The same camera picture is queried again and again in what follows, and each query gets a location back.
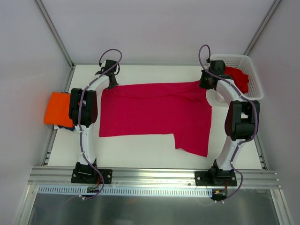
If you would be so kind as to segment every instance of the white backdrop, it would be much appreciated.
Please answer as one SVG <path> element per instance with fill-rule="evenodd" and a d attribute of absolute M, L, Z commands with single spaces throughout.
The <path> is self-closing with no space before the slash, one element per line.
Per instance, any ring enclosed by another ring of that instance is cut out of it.
<path fill-rule="evenodd" d="M 250 57 L 264 98 L 259 136 L 270 169 L 278 171 L 295 224 L 300 224 L 300 1 L 284 0 Z"/>
<path fill-rule="evenodd" d="M 243 54 L 273 0 L 43 0 L 73 62 L 118 48 L 122 63 L 197 65 L 197 52 Z"/>
<path fill-rule="evenodd" d="M 48 99 L 69 67 L 33 0 L 1 1 L 0 31 L 0 224 L 10 225 L 45 153 Z"/>

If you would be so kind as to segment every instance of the plastic basket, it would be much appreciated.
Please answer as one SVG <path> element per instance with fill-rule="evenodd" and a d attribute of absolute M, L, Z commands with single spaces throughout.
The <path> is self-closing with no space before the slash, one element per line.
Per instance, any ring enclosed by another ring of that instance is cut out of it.
<path fill-rule="evenodd" d="M 249 92 L 244 94 L 250 100 L 260 100 L 263 98 L 263 90 L 254 65 L 249 56 L 237 54 L 213 54 L 211 60 L 223 60 L 227 67 L 240 69 L 244 74 L 249 76 Z"/>

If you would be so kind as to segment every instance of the gray floor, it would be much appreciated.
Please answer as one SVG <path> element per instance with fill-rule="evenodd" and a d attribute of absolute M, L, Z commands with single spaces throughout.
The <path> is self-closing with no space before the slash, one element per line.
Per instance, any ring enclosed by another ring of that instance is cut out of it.
<path fill-rule="evenodd" d="M 241 190 L 225 204 L 195 197 L 38 194 L 30 225 L 278 225 L 268 190 Z M 37 206 L 54 209 L 42 209 Z"/>

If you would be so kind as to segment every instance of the pink fabric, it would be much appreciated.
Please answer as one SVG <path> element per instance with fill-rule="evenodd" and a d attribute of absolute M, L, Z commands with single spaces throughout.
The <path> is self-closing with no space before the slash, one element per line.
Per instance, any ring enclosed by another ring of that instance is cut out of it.
<path fill-rule="evenodd" d="M 199 81 L 104 90 L 100 137 L 174 134 L 175 148 L 207 157 L 211 106 Z"/>

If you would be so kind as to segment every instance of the white table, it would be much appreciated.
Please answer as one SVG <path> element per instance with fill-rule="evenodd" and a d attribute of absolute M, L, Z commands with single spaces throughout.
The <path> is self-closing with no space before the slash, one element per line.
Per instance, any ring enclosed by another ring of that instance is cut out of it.
<path fill-rule="evenodd" d="M 84 88 L 99 66 L 76 66 L 70 89 Z M 119 85 L 139 83 L 178 83 L 199 80 L 201 68 L 193 66 L 121 66 Z M 94 145 L 100 167 L 208 169 L 219 156 L 225 143 L 224 122 L 228 106 L 216 101 L 216 92 L 207 91 L 212 106 L 212 124 L 208 156 L 194 155 L 175 149 L 173 135 L 129 135 L 99 137 L 98 117 L 94 126 Z M 79 147 L 76 132 L 57 131 L 48 165 L 75 166 Z M 238 169 L 261 169 L 254 141 L 247 143 L 236 161 Z"/>

